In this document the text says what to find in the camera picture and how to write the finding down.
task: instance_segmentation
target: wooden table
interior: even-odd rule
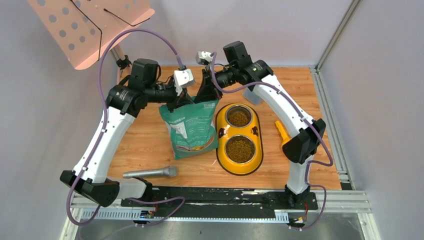
[[[174,66],[163,66],[161,80],[165,81],[175,69],[177,68]],[[197,93],[202,81],[201,69],[197,66],[191,67],[196,79],[196,84],[188,89],[191,96]],[[303,110],[319,119],[322,115],[309,68],[274,67],[273,70],[281,85]],[[284,188],[289,177],[289,160],[280,148],[282,140],[275,126],[277,116],[265,102],[257,106],[249,103],[242,97],[242,91],[224,94],[215,113],[230,103],[248,104],[259,116],[264,157],[256,172],[247,176],[229,174],[218,162],[213,164],[217,159],[214,150],[175,160],[167,128],[159,115],[160,104],[149,103],[124,135],[108,175],[122,178],[122,174],[128,171],[177,166],[178,175],[175,177],[150,177],[146,180],[158,186]],[[324,135],[324,141],[330,148],[327,134]],[[329,161],[322,146],[319,146],[314,159]],[[329,190],[341,189],[335,166],[312,164],[309,179],[311,183],[324,185]]]

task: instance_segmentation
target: brown kibble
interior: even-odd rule
[[[229,143],[226,153],[236,163],[245,163],[255,154],[252,147],[245,140],[235,140]]]
[[[228,121],[230,124],[236,127],[243,127],[249,123],[248,116],[246,116],[246,114],[240,111],[237,111],[231,114],[228,118]]]

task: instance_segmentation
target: double pet bowl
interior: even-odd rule
[[[257,113],[249,106],[232,103],[216,114],[219,147],[216,157],[227,172],[244,176],[256,171],[264,158]]]

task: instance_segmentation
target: yellow handle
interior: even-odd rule
[[[275,122],[275,126],[277,127],[279,134],[281,135],[281,138],[282,138],[281,148],[283,148],[283,145],[290,140],[289,135],[287,134],[286,129],[284,128],[284,126],[281,124],[279,120]]]

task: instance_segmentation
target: gray wall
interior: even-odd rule
[[[112,57],[106,66],[104,89],[116,81]],[[59,238],[69,189],[60,173],[102,115],[96,76],[97,66],[72,68],[26,1],[0,1],[0,239]]]
[[[424,2],[364,0],[322,75],[382,239],[423,239]]]
[[[218,51],[240,40],[252,58],[274,66],[314,65],[351,0],[151,0],[156,13],[143,24],[167,37],[185,64],[197,51]],[[132,59],[175,65],[172,52],[155,37],[135,33],[122,48]]]

